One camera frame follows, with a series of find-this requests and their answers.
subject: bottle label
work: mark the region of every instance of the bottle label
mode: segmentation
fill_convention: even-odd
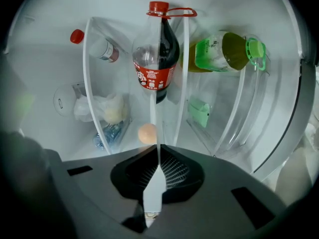
[[[205,40],[204,59],[214,67],[214,71],[236,72],[236,70],[227,63],[222,51],[223,37],[226,33],[226,31],[218,31]]]
[[[105,53],[99,58],[102,60],[107,60],[108,62],[112,63],[118,59],[119,51],[117,50],[117,48],[115,48],[113,46],[112,43],[110,43],[109,41],[107,41],[107,42],[108,42],[108,47],[107,47]]]
[[[173,77],[175,65],[170,68],[153,70],[139,66],[134,62],[140,84],[149,90],[161,90],[166,88]]]

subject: red label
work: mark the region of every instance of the red label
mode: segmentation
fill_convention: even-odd
[[[161,90],[166,88],[173,77],[175,66],[166,69],[152,70],[139,66],[134,62],[140,84],[149,90]]]

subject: white plastic bag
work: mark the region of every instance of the white plastic bag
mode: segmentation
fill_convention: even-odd
[[[109,124],[118,124],[128,116],[128,106],[124,102],[121,94],[109,94],[106,98],[100,96],[93,97],[94,109],[99,120],[105,120]],[[83,122],[92,121],[87,97],[81,96],[75,103],[74,116]]]

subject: brown egg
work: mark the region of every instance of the brown egg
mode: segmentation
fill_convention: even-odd
[[[151,123],[141,126],[139,129],[139,139],[144,144],[156,144],[156,126]]]

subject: bottle with red cap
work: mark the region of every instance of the bottle with red cap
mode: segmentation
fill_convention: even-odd
[[[149,18],[133,42],[133,62],[138,80],[147,92],[156,91],[156,103],[166,97],[166,88],[172,79],[179,58],[179,43],[168,20],[171,17],[194,17],[191,8],[168,9],[163,1],[150,2]],[[172,10],[191,10],[192,14],[169,15]]]
[[[84,39],[84,32],[76,29],[72,32],[70,36],[70,41],[75,44],[80,44]],[[89,54],[93,57],[106,60],[110,63],[113,63],[119,58],[119,50],[110,43],[106,38],[93,34],[93,42],[89,48]]]

